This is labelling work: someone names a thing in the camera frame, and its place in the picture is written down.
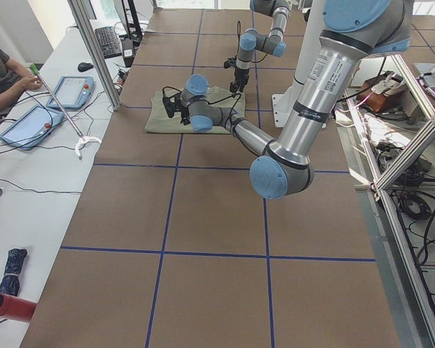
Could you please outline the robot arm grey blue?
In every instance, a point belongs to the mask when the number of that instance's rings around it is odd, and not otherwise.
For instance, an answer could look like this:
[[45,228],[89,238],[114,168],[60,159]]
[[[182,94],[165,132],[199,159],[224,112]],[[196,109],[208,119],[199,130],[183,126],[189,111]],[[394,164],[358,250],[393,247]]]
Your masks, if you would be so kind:
[[249,68],[255,51],[281,57],[286,50],[283,41],[287,21],[290,18],[291,4],[289,1],[250,1],[253,12],[267,15],[273,19],[269,34],[263,35],[256,29],[247,29],[239,37],[236,56],[224,62],[224,68],[234,68],[234,81],[230,83],[230,92],[242,92],[249,80]]
[[181,115],[197,133],[225,128],[254,153],[249,171],[254,190],[266,199],[304,191],[312,183],[308,152],[353,75],[369,56],[405,51],[410,45],[411,1],[314,1],[308,26],[320,48],[283,130],[271,138],[234,107],[206,97],[207,79],[192,75],[182,91],[163,99],[169,116]]

